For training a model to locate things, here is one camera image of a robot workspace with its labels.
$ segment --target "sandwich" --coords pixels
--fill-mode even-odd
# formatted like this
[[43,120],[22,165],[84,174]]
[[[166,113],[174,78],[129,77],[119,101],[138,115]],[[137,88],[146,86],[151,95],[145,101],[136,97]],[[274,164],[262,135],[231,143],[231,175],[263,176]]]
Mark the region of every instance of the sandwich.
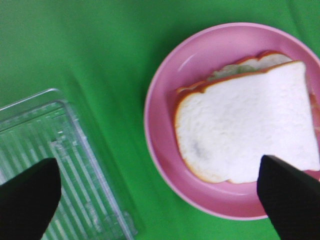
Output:
[[205,182],[255,182],[263,155],[320,170],[320,111],[302,61],[275,51],[246,57],[178,88],[177,99],[180,155]]

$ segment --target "clear plastic container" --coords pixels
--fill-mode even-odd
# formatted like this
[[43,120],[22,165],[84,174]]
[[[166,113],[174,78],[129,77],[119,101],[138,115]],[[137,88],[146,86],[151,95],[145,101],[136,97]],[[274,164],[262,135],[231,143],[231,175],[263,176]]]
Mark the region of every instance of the clear plastic container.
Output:
[[133,240],[71,106],[48,89],[0,109],[0,185],[41,159],[57,159],[62,196],[43,240]]

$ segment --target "green tablecloth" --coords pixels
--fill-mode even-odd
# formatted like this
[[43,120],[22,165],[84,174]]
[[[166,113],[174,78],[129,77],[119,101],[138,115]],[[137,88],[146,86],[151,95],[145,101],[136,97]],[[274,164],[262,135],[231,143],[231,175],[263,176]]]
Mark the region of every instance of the green tablecloth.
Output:
[[166,185],[145,142],[144,102],[165,56],[198,31],[229,22],[266,24],[320,56],[319,20],[319,0],[1,1],[0,106],[62,90],[102,158],[106,148],[112,154],[137,240],[278,239],[269,219],[211,216]]

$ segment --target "pink plate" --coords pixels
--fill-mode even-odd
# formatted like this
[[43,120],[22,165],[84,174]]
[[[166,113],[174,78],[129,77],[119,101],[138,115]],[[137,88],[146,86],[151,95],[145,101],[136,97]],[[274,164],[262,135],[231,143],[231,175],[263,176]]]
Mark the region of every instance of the pink plate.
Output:
[[[319,103],[320,61],[317,56],[281,30],[246,22],[210,27],[183,41],[162,62],[148,90],[144,129],[155,166],[167,184],[185,201],[221,218],[257,220],[267,215],[257,196],[256,182],[206,183],[185,166],[172,125],[175,89],[191,85],[213,70],[265,50],[279,51],[294,60],[304,61]],[[311,174],[320,177],[319,172]]]

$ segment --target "green surface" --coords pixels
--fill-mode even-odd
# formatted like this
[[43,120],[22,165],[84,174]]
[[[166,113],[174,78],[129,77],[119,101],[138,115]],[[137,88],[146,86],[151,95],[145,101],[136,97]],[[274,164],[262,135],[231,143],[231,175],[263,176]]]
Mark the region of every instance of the green surface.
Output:
[[278,239],[268,219],[208,215],[165,184],[146,146],[144,101],[165,56],[198,31],[229,22],[266,24],[320,56],[319,19],[318,0],[1,1],[0,106],[62,90],[98,154],[112,155],[130,195],[137,240]]

